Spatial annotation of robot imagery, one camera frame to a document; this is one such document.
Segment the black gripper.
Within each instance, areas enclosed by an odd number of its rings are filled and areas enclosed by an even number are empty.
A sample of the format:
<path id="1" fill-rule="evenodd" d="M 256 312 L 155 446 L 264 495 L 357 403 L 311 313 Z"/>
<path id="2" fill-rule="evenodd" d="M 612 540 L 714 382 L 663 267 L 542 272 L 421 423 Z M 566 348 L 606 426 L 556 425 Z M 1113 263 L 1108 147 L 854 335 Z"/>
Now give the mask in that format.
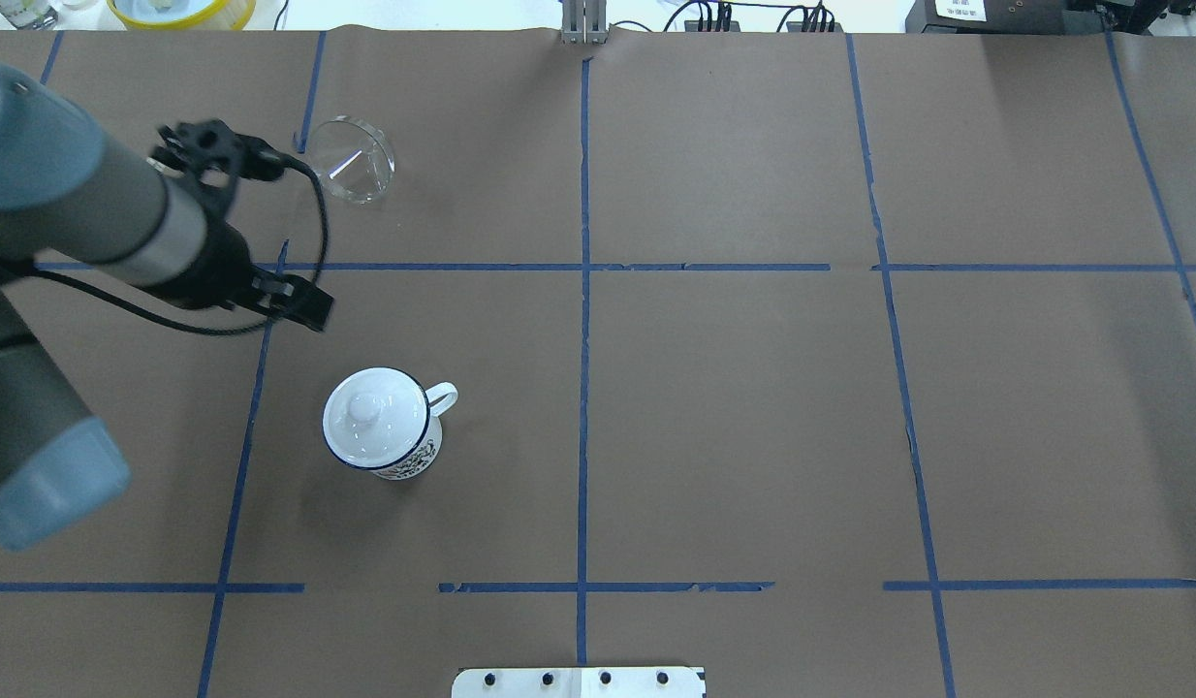
<path id="1" fill-rule="evenodd" d="M 161 300 L 182 310 L 240 306 L 270 322 L 291 322 L 323 333 L 335 300 L 310 278 L 263 273 L 248 241 L 227 224 L 208 224 L 203 247 L 181 274 L 161 284 Z"/>

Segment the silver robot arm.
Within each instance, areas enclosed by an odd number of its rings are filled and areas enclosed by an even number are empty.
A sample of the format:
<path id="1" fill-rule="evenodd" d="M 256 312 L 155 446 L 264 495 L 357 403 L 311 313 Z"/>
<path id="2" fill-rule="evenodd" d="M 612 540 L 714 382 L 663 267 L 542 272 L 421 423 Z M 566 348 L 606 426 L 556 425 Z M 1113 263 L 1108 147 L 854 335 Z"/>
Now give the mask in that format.
<path id="1" fill-rule="evenodd" d="M 127 491 L 130 467 L 12 298 L 54 284 L 152 326 L 319 332 L 330 216 L 322 177 L 221 120 L 163 125 L 140 155 L 75 102 L 0 62 L 0 547 L 22 552 Z M 254 262 L 230 224 L 244 180 L 303 174 L 319 216 L 307 275 Z"/>

